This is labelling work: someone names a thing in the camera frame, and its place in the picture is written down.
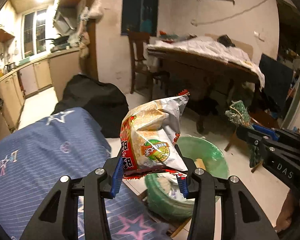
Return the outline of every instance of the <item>pink star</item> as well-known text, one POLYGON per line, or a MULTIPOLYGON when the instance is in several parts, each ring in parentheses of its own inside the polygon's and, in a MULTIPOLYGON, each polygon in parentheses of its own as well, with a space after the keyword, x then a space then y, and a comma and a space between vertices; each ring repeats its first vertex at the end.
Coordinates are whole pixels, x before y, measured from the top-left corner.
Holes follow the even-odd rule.
POLYGON ((5 169, 7 168, 7 162, 8 161, 9 161, 8 155, 6 155, 6 157, 4 158, 4 160, 0 161, 0 169, 1 169, 0 177, 3 176, 3 175, 6 175, 5 169))
POLYGON ((119 219, 122 221, 122 223, 124 224, 124 228, 122 228, 117 234, 118 235, 133 235, 135 237, 136 240, 143 240, 143 235, 146 233, 150 233, 155 231, 154 228, 152 227, 148 227, 144 224, 144 217, 141 214, 140 216, 138 216, 135 220, 130 220, 128 218, 122 217, 120 215, 118 215, 119 219), (139 227, 140 228, 144 228, 144 230, 140 230, 138 232, 135 231, 127 231, 128 228, 130 228, 130 224, 135 224, 139 221, 139 227))

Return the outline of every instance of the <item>wooden door frame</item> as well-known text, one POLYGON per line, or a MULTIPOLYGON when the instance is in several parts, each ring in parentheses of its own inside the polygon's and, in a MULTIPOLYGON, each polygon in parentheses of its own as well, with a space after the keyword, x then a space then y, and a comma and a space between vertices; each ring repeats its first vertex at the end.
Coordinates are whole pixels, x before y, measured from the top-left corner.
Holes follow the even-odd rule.
MULTIPOLYGON (((86 6, 91 8, 94 0, 86 0, 86 6)), ((98 80, 98 68, 97 68, 97 49, 96 49, 96 20, 89 19, 87 22, 87 32, 90 38, 89 56, 85 59, 85 71, 89 76, 98 80)))

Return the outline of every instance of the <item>snack bag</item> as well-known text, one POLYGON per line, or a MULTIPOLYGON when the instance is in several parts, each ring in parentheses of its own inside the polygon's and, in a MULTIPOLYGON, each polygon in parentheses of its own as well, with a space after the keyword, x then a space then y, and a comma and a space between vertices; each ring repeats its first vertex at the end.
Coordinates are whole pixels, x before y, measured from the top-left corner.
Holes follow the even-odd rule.
POLYGON ((180 136, 180 117, 188 95, 185 91, 128 112, 120 132, 125 178, 140 178, 153 172, 187 171, 174 145, 180 136))

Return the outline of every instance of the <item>white cable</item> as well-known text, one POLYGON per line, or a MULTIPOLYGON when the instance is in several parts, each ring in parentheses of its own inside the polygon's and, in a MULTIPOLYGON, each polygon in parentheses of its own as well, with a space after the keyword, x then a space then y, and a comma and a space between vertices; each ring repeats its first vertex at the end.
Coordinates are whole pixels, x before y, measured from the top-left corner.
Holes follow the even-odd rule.
POLYGON ((197 22, 196 20, 192 20, 191 21, 191 24, 193 25, 193 26, 198 26, 198 25, 208 25, 208 24, 213 24, 213 23, 217 23, 217 22, 222 22, 222 21, 225 21, 225 20, 228 20, 228 19, 232 19, 232 18, 234 18, 234 17, 237 17, 237 16, 239 16, 239 15, 242 15, 242 14, 244 14, 244 13, 246 13, 246 12, 249 12, 249 11, 251 11, 251 10, 253 10, 254 8, 256 8, 256 7, 258 7, 258 6, 260 6, 261 4, 264 4, 265 2, 267 2, 268 0, 263 0, 262 2, 260 2, 260 3, 258 3, 258 4, 256 4, 256 5, 254 5, 254 6, 252 6, 251 8, 249 8, 249 9, 245 9, 245 10, 243 10, 242 12, 240 12, 240 13, 236 13, 236 14, 234 14, 234 15, 232 15, 232 16, 229 16, 229 17, 226 17, 226 18, 222 18, 222 19, 219 19, 219 20, 215 20, 215 21, 211 21, 211 22, 197 22))

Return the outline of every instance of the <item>white star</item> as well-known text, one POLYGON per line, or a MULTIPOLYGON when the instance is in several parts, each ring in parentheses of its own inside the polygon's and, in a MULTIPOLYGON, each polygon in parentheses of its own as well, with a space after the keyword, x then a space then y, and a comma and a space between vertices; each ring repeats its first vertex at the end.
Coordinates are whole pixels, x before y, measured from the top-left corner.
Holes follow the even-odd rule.
POLYGON ((50 116, 48 116, 48 121, 47 121, 46 125, 49 125, 52 120, 57 120, 58 122, 65 123, 65 116, 72 112, 74 112, 74 110, 69 110, 66 112, 59 112, 57 114, 50 115, 50 116))

